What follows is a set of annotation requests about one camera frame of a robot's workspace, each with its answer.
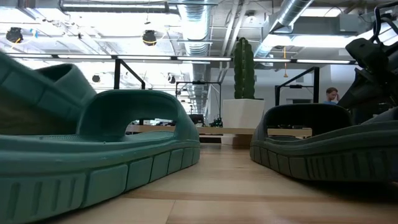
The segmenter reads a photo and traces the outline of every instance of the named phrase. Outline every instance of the wooden table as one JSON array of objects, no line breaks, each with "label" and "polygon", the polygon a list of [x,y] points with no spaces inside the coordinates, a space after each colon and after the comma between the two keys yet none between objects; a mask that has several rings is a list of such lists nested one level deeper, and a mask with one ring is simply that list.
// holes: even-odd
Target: wooden table
[{"label": "wooden table", "polygon": [[204,144],[198,164],[118,198],[48,222],[251,224],[398,222],[398,186],[304,182]]},{"label": "wooden table", "polygon": [[[197,127],[199,134],[250,134],[254,133],[252,128],[211,128]],[[143,133],[148,131],[174,131],[171,126],[129,125],[126,131],[132,133]],[[296,137],[307,137],[312,135],[311,129],[268,129],[269,135],[287,135]]]}]

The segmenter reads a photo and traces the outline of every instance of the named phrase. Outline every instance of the green slide sandal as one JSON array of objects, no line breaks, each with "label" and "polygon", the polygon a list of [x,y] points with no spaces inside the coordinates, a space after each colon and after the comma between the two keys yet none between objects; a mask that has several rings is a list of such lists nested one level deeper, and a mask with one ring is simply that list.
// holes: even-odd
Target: green slide sandal
[{"label": "green slide sandal", "polygon": [[96,92],[72,64],[31,70],[0,52],[0,134],[74,134]]},{"label": "green slide sandal", "polygon": [[[313,136],[269,136],[267,128],[300,125]],[[250,157],[281,174],[305,180],[398,180],[398,121],[352,125],[336,105],[282,105],[270,109],[253,135]]]},{"label": "green slide sandal", "polygon": [[[175,131],[125,135],[140,118]],[[110,90],[83,110],[74,135],[0,136],[0,223],[85,208],[198,162],[199,134],[180,102],[152,90]]]}]

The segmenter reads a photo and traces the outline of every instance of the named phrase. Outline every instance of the man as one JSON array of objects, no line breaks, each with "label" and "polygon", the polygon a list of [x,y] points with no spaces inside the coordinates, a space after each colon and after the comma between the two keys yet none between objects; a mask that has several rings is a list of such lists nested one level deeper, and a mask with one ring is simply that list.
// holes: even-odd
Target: man
[{"label": "man", "polygon": [[337,103],[333,102],[332,100],[336,99],[337,101],[340,100],[340,96],[338,95],[338,91],[335,87],[330,87],[326,90],[326,101],[323,103],[337,105]]}]

